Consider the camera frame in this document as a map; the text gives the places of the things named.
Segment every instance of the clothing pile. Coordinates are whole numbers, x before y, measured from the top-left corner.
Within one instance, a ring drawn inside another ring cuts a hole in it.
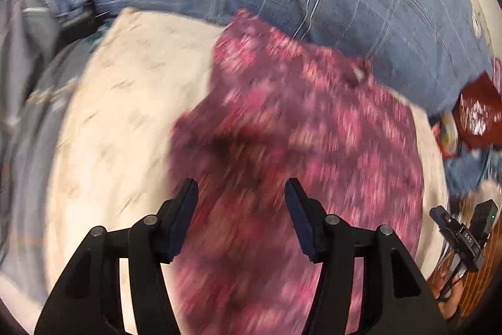
[[[453,112],[442,114],[434,126],[444,157],[446,184],[452,213],[471,214],[472,203],[464,198],[490,187],[490,194],[477,195],[474,205],[493,199],[502,204],[502,98],[500,60],[494,58],[494,76],[487,73],[469,83],[460,93]]]
[[[164,269],[183,335],[301,333],[319,270],[289,177],[392,226],[425,277],[431,207],[502,179],[502,67],[471,0],[0,0],[0,25],[0,298],[30,333],[87,231],[130,227],[185,177],[199,206]]]

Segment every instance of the dark red cloth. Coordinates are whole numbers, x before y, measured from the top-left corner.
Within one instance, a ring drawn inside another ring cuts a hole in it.
[[[502,145],[502,98],[487,73],[464,87],[453,117],[471,149]]]
[[[392,226],[415,255],[423,177],[410,109],[373,81],[366,62],[293,41],[244,10],[216,44],[208,97],[175,125],[170,165],[175,184],[200,185],[175,264],[194,333],[302,332],[320,266],[293,230],[289,177],[354,226]]]

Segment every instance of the metal screw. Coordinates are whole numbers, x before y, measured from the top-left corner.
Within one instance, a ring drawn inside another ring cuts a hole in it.
[[[339,224],[340,223],[340,218],[337,215],[335,215],[335,214],[328,214],[326,216],[325,220],[326,220],[326,223],[328,223],[328,224],[335,225],[335,224]]]
[[[104,232],[103,227],[101,226],[95,226],[91,229],[91,236],[98,237],[101,236]]]
[[[392,234],[392,232],[393,232],[394,230],[392,230],[392,227],[387,226],[386,224],[383,224],[382,226],[380,226],[380,231],[381,231],[384,235],[389,236],[389,235],[391,235],[391,234]]]
[[[148,216],[146,216],[143,219],[143,223],[148,226],[151,226],[151,225],[157,223],[157,217],[154,214],[149,214]]]

